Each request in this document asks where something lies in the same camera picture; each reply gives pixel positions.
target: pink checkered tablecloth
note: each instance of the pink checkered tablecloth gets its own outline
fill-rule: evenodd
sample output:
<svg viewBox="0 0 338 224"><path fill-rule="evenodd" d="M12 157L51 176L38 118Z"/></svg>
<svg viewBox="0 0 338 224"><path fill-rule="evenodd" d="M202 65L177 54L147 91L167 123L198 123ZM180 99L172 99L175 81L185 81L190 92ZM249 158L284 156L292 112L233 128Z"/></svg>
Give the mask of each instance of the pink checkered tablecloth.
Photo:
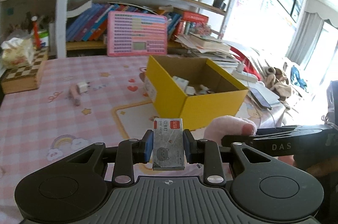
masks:
<svg viewBox="0 0 338 224"><path fill-rule="evenodd" d="M47 61L38 90L6 95L0 108L0 223L19 223L21 214L14 201L14 190L26 175L51 164L87 145L104 142L117 146L127 138L142 138L152 128L157 115L143 89L139 74L147 57L89 56ZM75 107L68 97L69 86L90 82L82 104ZM249 99L239 116L250 118L261 127L272 127L284 107L270 113L254 112ZM202 138L204 129L193 132ZM112 166L106 179L111 178ZM135 165L135 176L166 175L151 164ZM200 175L196 165L169 175Z"/></svg>

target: metal screw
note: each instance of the metal screw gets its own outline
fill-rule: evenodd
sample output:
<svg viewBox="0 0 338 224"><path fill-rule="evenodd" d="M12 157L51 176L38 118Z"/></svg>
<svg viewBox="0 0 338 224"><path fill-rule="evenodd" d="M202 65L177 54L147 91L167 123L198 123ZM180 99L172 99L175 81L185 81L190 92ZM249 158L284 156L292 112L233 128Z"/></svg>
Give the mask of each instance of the metal screw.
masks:
<svg viewBox="0 0 338 224"><path fill-rule="evenodd" d="M224 179L223 179L223 177L221 177L219 175L211 175L207 178L207 181L209 183L219 184L219 183L222 183L224 181Z"/></svg>
<svg viewBox="0 0 338 224"><path fill-rule="evenodd" d="M119 175L115 178L115 182L119 184L125 184L131 181L131 178L127 175Z"/></svg>

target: blue cloth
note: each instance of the blue cloth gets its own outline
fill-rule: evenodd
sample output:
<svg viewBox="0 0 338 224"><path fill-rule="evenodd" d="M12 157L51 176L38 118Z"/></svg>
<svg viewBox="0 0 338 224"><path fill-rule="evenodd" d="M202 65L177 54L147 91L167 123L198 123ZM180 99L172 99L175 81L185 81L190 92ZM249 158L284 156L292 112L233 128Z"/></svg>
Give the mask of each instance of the blue cloth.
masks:
<svg viewBox="0 0 338 224"><path fill-rule="evenodd" d="M301 87L304 91L308 92L306 90L307 84L306 82L300 78L299 71L295 66L292 66L291 68L291 74L290 74L291 84Z"/></svg>

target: hand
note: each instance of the hand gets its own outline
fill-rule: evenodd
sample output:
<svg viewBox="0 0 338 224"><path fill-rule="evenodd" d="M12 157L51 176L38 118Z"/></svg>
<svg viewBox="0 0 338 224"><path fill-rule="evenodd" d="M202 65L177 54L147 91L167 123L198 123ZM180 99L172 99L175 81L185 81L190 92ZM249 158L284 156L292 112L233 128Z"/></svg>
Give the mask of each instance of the hand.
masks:
<svg viewBox="0 0 338 224"><path fill-rule="evenodd" d="M315 177L322 177L337 171L338 171L338 157L330 158L306 169L307 173Z"/></svg>

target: open box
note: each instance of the open box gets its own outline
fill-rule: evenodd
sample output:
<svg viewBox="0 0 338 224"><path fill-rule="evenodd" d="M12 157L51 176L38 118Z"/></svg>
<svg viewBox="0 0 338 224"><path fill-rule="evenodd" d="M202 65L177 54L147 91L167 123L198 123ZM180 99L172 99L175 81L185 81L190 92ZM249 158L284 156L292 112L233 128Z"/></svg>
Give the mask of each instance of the open box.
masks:
<svg viewBox="0 0 338 224"><path fill-rule="evenodd" d="M172 76L204 85L214 94L188 96ZM246 86L206 58L150 56L145 88L161 118L182 118L185 129L207 126L222 115L234 116L248 92Z"/></svg>

